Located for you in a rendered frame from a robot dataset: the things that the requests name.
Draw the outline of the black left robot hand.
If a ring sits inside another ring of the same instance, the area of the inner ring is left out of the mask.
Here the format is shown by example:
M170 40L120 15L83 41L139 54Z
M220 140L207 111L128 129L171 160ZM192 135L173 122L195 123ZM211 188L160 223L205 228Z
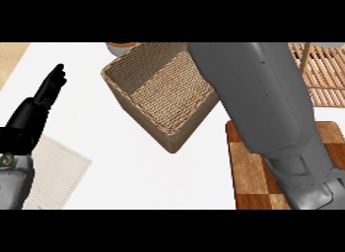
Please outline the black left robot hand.
M47 74L34 97L20 103L4 127L0 127L0 154L29 155L38 144L47 115L66 83L63 65Z

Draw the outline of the brown wicker basket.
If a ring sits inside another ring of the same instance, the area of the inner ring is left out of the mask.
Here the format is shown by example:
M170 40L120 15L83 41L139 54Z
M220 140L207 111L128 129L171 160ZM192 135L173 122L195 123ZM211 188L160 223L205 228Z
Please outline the brown wicker basket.
M130 117L174 154L219 101L186 42L137 42L102 70Z

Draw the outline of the checkered wooden cutting board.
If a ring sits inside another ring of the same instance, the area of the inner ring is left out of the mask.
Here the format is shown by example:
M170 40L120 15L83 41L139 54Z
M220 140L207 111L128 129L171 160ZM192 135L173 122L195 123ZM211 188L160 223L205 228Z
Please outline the checkered wooden cutting board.
M336 165L345 169L345 137L337 124L316 121L316 130ZM287 210L285 197L266 161L242 144L231 121L225 124L235 208L238 210Z

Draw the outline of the beige placemat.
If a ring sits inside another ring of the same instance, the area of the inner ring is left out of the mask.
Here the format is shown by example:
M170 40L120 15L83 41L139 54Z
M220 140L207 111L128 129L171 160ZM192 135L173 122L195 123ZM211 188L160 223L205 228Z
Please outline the beige placemat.
M25 210L59 210L75 190L91 160L49 136L41 136L32 152L35 179Z

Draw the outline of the grey bowl with orange rim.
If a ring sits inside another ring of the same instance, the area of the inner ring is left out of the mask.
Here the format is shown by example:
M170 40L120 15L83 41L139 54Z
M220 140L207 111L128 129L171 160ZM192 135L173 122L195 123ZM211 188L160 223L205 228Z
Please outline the grey bowl with orange rim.
M121 56L134 46L134 42L108 42L108 49L115 56Z

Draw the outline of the wooden slatted rack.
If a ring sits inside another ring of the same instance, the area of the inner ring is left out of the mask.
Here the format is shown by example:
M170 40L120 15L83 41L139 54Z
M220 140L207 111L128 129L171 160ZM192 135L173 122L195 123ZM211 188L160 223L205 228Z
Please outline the wooden slatted rack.
M290 43L288 49L315 107L345 108L345 48L312 46L303 59L303 44Z

